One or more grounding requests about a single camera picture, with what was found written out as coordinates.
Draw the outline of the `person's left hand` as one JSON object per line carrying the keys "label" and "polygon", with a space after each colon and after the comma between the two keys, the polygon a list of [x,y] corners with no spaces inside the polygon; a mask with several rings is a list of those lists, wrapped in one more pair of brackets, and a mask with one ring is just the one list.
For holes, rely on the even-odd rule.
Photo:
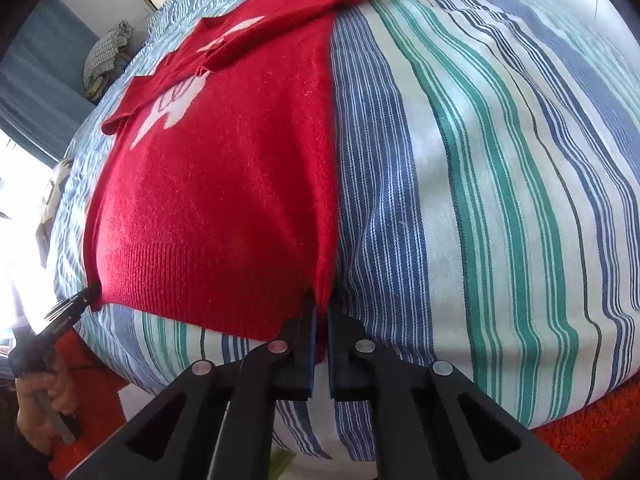
{"label": "person's left hand", "polygon": [[51,354],[50,372],[26,374],[15,381],[17,428],[39,453],[50,455],[58,432],[51,413],[73,415],[77,408],[75,386],[62,356]]}

